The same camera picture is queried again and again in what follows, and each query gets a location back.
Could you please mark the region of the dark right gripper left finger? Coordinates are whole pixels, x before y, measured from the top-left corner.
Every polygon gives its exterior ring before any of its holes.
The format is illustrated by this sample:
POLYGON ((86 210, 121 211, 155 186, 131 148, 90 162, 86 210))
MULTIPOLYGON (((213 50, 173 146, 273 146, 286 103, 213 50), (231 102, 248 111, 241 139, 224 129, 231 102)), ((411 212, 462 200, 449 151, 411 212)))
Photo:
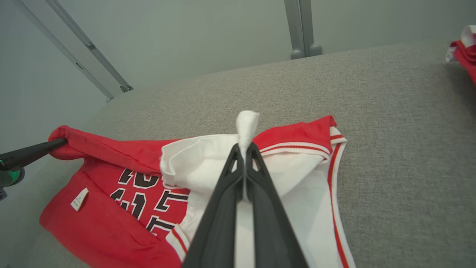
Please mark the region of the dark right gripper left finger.
POLYGON ((183 268, 233 268, 237 204, 243 197, 244 160, 235 144, 216 182, 183 268))

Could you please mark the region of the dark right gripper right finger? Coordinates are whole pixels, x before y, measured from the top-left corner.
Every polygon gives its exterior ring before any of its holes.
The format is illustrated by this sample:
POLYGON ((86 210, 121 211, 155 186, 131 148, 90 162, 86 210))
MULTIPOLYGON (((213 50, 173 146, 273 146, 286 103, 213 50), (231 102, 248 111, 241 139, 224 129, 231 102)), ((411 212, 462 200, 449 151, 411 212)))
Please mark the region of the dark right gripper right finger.
POLYGON ((255 267, 307 268, 284 205, 255 143, 245 153, 245 184, 253 211, 255 267))

